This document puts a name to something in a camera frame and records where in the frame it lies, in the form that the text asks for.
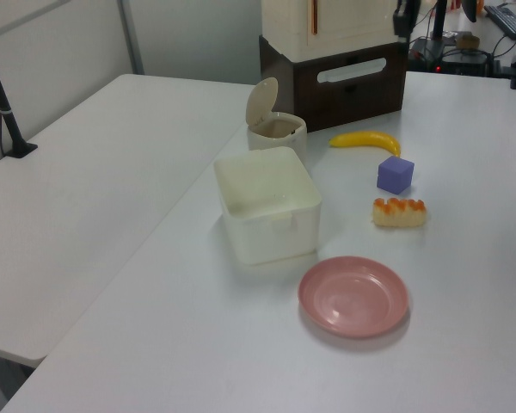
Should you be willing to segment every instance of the white table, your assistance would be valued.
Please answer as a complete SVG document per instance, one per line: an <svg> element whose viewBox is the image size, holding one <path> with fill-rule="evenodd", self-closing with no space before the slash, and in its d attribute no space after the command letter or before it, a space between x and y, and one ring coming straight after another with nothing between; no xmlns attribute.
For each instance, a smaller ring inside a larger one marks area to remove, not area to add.
<svg viewBox="0 0 516 413"><path fill-rule="evenodd" d="M427 203L426 226L371 222L387 152L328 147L371 128L415 162L402 196ZM3 412L516 411L516 91L409 73L400 113L309 138L317 253L238 263L209 166ZM245 151L242 126L218 157ZM341 255L402 277L397 329L344 339L302 313L304 272Z"/></svg>
<svg viewBox="0 0 516 413"><path fill-rule="evenodd" d="M122 76L0 161L0 356L48 355L241 125L250 90Z"/></svg>

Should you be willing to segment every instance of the keyboard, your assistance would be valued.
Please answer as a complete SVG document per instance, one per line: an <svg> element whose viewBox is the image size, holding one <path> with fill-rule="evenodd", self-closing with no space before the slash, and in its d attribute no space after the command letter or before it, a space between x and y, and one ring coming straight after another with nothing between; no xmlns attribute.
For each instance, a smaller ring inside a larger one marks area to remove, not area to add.
<svg viewBox="0 0 516 413"><path fill-rule="evenodd" d="M511 40L516 40L516 15L506 7L484 6L488 17Z"/></svg>

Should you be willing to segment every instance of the toy bread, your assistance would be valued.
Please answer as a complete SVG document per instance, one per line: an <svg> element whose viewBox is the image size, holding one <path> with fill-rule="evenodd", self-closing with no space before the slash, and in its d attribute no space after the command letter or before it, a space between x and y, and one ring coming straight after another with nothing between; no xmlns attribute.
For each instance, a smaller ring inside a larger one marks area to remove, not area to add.
<svg viewBox="0 0 516 413"><path fill-rule="evenodd" d="M372 204L372 221L379 226L420 226L427 220L427 209L421 200L398 200L387 202L378 198Z"/></svg>

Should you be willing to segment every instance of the white wall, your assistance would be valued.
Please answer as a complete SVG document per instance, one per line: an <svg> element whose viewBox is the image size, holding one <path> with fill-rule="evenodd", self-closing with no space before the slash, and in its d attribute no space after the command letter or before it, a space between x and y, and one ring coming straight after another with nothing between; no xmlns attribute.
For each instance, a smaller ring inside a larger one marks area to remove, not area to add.
<svg viewBox="0 0 516 413"><path fill-rule="evenodd" d="M131 72L115 0L0 0L0 78L25 140Z"/></svg>
<svg viewBox="0 0 516 413"><path fill-rule="evenodd" d="M125 0L124 4L146 75L260 82L260 0Z"/></svg>

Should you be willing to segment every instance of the toy banana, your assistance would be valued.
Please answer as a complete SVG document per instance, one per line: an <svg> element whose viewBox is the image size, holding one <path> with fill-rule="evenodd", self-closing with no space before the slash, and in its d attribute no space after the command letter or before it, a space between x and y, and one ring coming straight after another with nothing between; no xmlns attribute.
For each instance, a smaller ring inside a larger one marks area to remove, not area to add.
<svg viewBox="0 0 516 413"><path fill-rule="evenodd" d="M342 133L336 135L329 141L330 145L335 148L346 148L349 146L378 146L383 148L397 157L400 156L402 150L396 138L384 132L377 131L359 131Z"/></svg>

